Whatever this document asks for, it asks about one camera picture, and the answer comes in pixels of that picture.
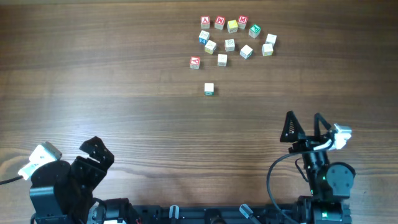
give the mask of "wooden surface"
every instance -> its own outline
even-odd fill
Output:
[[[116,161],[94,192],[133,204],[261,205],[267,170],[287,153],[285,113],[306,132],[320,112],[353,138],[331,161],[357,171],[354,223],[398,218],[397,2],[211,2],[0,7],[0,180],[14,177],[50,141],[72,161],[99,136]],[[198,43],[200,16],[240,14],[262,27],[210,29],[214,55]],[[274,55],[261,56],[266,34]],[[228,53],[234,38],[254,55]],[[201,69],[189,69],[191,56]],[[203,96],[213,82],[216,96]],[[273,173],[278,202],[309,195],[288,159]],[[27,223],[29,181],[0,187],[0,223]]]

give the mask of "cube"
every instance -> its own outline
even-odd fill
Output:
[[[213,41],[209,40],[207,44],[205,45],[205,52],[209,54],[213,54],[214,51],[216,50],[217,44],[214,43]]]
[[[259,27],[257,24],[254,24],[250,30],[249,30],[249,36],[256,38],[261,31],[261,27]]]
[[[228,29],[228,32],[230,34],[233,32],[237,32],[238,31],[238,23],[236,22],[236,20],[228,21],[226,28]]]
[[[224,29],[225,18],[221,16],[217,16],[216,21],[214,22],[214,28],[216,29]]]
[[[227,55],[219,54],[218,60],[217,60],[217,65],[218,66],[226,66],[226,58],[227,58]]]
[[[266,39],[266,44],[272,44],[272,47],[274,47],[275,42],[276,42],[276,35],[268,34]]]
[[[200,17],[200,27],[202,29],[210,28],[210,16],[201,16]]]
[[[262,56],[271,56],[274,53],[274,49],[272,48],[272,44],[263,44],[262,48]]]
[[[239,16],[238,19],[238,27],[240,29],[244,29],[246,27],[246,24],[248,23],[248,17],[247,16]]]
[[[191,57],[191,61],[189,61],[189,66],[192,69],[199,69],[200,66],[200,57]]]
[[[241,49],[241,56],[244,59],[248,59],[251,54],[253,53],[253,49],[251,47],[249,47],[248,45],[245,45],[242,49]]]
[[[214,83],[205,83],[205,95],[207,96],[214,95]]]
[[[200,31],[200,34],[199,34],[199,42],[200,43],[202,43],[202,44],[206,44],[207,43],[207,41],[209,40],[209,38],[210,38],[210,33],[209,32],[206,32],[206,31]]]
[[[235,41],[234,39],[230,39],[230,40],[225,40],[225,51],[229,52],[229,51],[234,51],[235,50]]]

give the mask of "blue block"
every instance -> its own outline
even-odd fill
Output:
[[[201,42],[202,44],[207,44],[207,40],[206,39],[199,38],[199,42]]]

